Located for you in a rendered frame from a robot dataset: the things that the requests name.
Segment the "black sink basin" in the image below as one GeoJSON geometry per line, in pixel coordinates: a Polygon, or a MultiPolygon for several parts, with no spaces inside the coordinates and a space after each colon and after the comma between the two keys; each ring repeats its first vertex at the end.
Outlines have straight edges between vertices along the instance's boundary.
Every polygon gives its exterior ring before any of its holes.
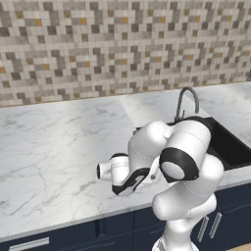
{"type": "Polygon", "coordinates": [[[162,121],[139,129],[131,143],[150,164],[159,158],[162,172],[177,180],[193,180],[206,162],[226,171],[251,164],[251,148],[213,118],[189,117],[176,124],[162,121]]]}

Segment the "grey curved tap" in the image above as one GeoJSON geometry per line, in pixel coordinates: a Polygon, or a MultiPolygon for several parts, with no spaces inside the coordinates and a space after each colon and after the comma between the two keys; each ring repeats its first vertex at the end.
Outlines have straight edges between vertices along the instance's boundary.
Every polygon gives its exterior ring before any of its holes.
{"type": "Polygon", "coordinates": [[[195,112],[195,114],[199,113],[199,98],[198,98],[198,95],[197,95],[196,91],[192,87],[186,86],[181,90],[181,92],[180,92],[180,94],[178,96],[175,123],[178,123],[183,119],[184,111],[182,113],[182,117],[179,116],[179,113],[180,113],[180,108],[181,108],[181,103],[182,103],[182,97],[183,97],[183,94],[184,94],[184,92],[186,90],[190,91],[193,98],[194,98],[194,103],[195,103],[195,111],[194,112],[195,112]]]}

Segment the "navy false drawer panel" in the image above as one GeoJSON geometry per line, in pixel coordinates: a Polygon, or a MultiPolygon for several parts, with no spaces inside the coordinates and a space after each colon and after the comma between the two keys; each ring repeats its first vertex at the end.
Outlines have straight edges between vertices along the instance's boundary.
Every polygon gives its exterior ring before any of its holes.
{"type": "Polygon", "coordinates": [[[95,227],[97,236],[116,236],[164,223],[148,207],[97,220],[95,227]]]}

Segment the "navy drawer front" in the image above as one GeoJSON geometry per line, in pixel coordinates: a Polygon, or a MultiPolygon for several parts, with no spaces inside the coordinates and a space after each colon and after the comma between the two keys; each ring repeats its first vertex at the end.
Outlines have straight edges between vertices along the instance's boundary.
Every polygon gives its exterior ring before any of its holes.
{"type": "Polygon", "coordinates": [[[12,245],[19,245],[41,238],[49,238],[47,247],[50,251],[63,250],[68,247],[94,241],[97,237],[98,224],[95,221],[74,226],[65,226],[58,229],[39,233],[26,233],[14,236],[11,240],[0,242],[0,251],[9,251],[12,245]]]}

